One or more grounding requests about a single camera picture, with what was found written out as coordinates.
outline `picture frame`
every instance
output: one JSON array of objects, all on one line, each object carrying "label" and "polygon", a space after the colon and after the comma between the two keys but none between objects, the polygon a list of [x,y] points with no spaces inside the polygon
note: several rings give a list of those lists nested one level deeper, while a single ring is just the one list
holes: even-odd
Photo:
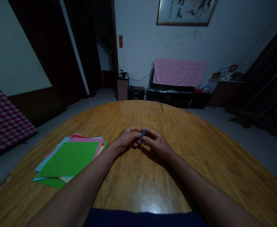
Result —
[{"label": "picture frame", "polygon": [[208,26],[218,0],[160,0],[156,25]]}]

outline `pink checkered cloth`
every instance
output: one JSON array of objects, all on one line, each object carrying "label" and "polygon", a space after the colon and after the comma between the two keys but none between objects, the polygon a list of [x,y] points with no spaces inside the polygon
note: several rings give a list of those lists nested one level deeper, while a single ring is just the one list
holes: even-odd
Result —
[{"label": "pink checkered cloth", "polygon": [[0,90],[0,151],[38,132]]}]

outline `tile floor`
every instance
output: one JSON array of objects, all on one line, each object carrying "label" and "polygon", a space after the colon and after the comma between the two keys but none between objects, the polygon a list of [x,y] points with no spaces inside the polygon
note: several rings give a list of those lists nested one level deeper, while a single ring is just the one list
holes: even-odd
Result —
[{"label": "tile floor", "polygon": [[[115,101],[116,98],[112,89],[101,89],[97,91],[95,97],[82,99],[74,103],[64,113],[38,127],[39,134],[29,139],[27,144],[21,144],[0,156],[0,183],[31,148],[63,122],[84,110]],[[241,125],[229,122],[228,118],[233,115],[224,110],[184,110],[199,116],[227,133],[277,177],[277,137],[256,127],[243,129]]]}]

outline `door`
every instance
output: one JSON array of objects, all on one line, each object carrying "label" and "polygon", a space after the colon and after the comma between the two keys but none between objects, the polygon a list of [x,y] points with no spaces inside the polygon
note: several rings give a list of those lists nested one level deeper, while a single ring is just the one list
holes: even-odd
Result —
[{"label": "door", "polygon": [[65,106],[87,97],[59,0],[9,0]]},{"label": "door", "polygon": [[64,0],[91,96],[104,87],[93,18],[88,0]]}]

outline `table surface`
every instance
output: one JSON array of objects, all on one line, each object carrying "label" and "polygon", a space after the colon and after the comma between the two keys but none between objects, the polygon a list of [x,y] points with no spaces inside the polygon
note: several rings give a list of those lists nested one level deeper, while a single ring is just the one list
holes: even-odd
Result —
[{"label": "table surface", "polygon": [[[58,189],[32,182],[34,169],[66,136],[102,136],[109,143],[127,127],[150,128],[200,174],[265,226],[277,226],[277,179],[213,125],[181,109],[150,101],[112,102],[89,109],[48,134],[0,185],[0,226],[24,226]],[[148,146],[130,149],[110,169],[95,208],[179,213],[196,203],[178,176]]]}]

